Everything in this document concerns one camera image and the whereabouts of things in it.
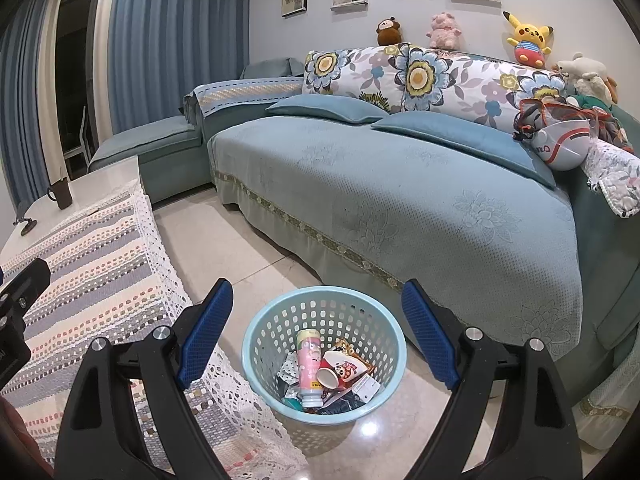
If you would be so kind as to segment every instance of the blue curtain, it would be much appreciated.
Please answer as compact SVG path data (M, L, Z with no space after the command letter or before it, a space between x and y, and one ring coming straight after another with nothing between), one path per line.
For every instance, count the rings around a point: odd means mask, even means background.
M36 71L48 0L24 0L0 40L0 150L14 206L49 187L40 142Z
M248 62L249 0L114 0L108 49L113 133L178 114L196 86Z

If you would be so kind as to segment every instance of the tile floor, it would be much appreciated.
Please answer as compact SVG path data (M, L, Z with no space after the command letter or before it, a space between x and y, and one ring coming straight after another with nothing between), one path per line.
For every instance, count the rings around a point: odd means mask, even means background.
M268 301L318 277L295 256L253 229L237 209L220 203L213 188L160 206L154 212L165 248L193 301L202 300L220 276L234 286L234 308L220 339L236 370L244 330ZM395 394L369 416L337 429L315 429L281 418L309 470L299 480L403 479L427 443L447 403L444 385L411 346ZM482 461L500 399L491 400L467 466ZM600 454L582 454L585 472Z

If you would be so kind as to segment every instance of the black mug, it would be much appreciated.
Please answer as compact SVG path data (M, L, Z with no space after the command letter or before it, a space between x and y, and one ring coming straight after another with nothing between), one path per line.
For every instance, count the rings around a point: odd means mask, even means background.
M49 189L47 189L47 196L54 202L58 202L58 207L60 209L66 209L74 201L71 197L69 182L66 177L57 181L55 184L51 184Z

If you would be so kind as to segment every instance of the stuffed animal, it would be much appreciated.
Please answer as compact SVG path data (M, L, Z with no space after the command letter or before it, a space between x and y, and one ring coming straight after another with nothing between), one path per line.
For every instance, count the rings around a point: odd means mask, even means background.
M568 97L569 104L578 108L600 108L604 112L611 112L611 92L596 72L582 74L581 78L575 80L574 85L578 95Z
M515 36L518 38L507 38L507 43L515 47L516 60L526 66L544 68L545 55L551 54L551 49L546 46L546 38L553 33L553 27L537 28L529 23L520 23L513 14L503 14L513 25Z
M392 16L388 20L378 23L376 29L378 33L379 46L388 46L402 42L402 34L400 34L400 23Z
M616 89L618 83L616 83L612 77L609 77L607 67L604 63L584 57L581 52L576 52L571 61L558 61L552 66L552 69L567 74L569 76L569 82L573 84L582 78L583 74L595 72L602 78L604 84L609 89L612 101L616 104L618 103L618 91Z
M431 38L431 48L444 48L445 50L459 50L462 31L453 14L442 12L431 19L433 32L427 32Z

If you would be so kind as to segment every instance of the pink pig plush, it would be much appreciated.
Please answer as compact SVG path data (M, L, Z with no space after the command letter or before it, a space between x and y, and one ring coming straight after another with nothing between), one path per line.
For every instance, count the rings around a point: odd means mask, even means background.
M443 12L436 14L431 19L433 32L427 32L431 38L431 48L444 48L446 50L460 49L460 35L462 31L458 28L458 23L453 14Z

